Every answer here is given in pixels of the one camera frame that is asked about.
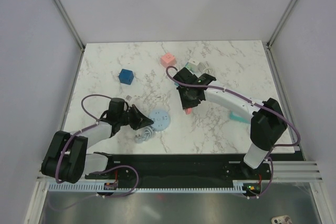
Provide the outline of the pink plug adapter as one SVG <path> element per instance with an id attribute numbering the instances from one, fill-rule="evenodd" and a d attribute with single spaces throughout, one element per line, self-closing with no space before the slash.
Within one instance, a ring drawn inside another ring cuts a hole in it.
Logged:
<path id="1" fill-rule="evenodd" d="M 184 110 L 185 114 L 189 115 L 192 113 L 192 108 L 187 108 Z"/>

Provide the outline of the green cube plug adapter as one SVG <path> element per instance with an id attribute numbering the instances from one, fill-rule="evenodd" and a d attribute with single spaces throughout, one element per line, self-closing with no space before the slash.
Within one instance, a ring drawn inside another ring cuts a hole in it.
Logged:
<path id="1" fill-rule="evenodd" d="M 192 70 L 192 67 L 191 67 L 191 65 L 190 65 L 189 63 L 187 63 L 187 64 L 185 65 L 185 68 L 188 69 L 189 71 Z"/>

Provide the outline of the pink cube socket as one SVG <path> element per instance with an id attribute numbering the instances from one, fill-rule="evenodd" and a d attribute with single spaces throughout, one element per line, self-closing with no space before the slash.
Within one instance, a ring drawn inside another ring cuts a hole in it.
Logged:
<path id="1" fill-rule="evenodd" d="M 171 53 L 166 53 L 160 58 L 161 65 L 166 68 L 176 65 L 176 58 Z"/>

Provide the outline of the blue cube socket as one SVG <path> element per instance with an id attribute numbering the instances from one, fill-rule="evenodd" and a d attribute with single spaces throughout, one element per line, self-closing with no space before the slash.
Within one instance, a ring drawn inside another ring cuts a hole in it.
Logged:
<path id="1" fill-rule="evenodd" d="M 121 69 L 119 75 L 118 75 L 120 83 L 131 85 L 133 79 L 134 79 L 134 73 L 131 70 L 128 69 Z"/>

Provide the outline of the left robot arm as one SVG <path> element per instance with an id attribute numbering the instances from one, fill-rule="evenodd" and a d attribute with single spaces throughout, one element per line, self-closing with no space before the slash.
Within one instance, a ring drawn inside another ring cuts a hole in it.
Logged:
<path id="1" fill-rule="evenodd" d="M 122 98 L 109 98 L 108 109 L 94 124 L 75 132 L 57 131 L 41 164 L 43 175 L 57 183 L 76 183 L 88 164 L 87 149 L 102 140 L 115 136 L 123 126 L 139 130 L 154 122 L 133 104 Z"/>

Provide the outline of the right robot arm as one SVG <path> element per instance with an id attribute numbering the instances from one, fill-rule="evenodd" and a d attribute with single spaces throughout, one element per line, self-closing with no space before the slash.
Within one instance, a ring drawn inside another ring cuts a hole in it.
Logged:
<path id="1" fill-rule="evenodd" d="M 255 100 L 238 92 L 228 90 L 210 74 L 199 77 L 187 68 L 169 76 L 178 84 L 183 109 L 198 106 L 202 101 L 220 105 L 250 123 L 251 145 L 240 166 L 241 174 L 248 179 L 259 173 L 260 164 L 269 156 L 275 143 L 287 130 L 281 107 L 273 98 Z"/>

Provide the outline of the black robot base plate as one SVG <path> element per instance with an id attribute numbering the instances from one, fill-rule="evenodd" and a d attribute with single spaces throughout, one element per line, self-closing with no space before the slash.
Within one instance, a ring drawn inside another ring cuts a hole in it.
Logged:
<path id="1" fill-rule="evenodd" d="M 109 155 L 104 174 L 86 179 L 117 179 L 118 184 L 149 186 L 229 186 L 235 180 L 269 180 L 269 164 L 252 169 L 242 154 L 120 154 Z"/>

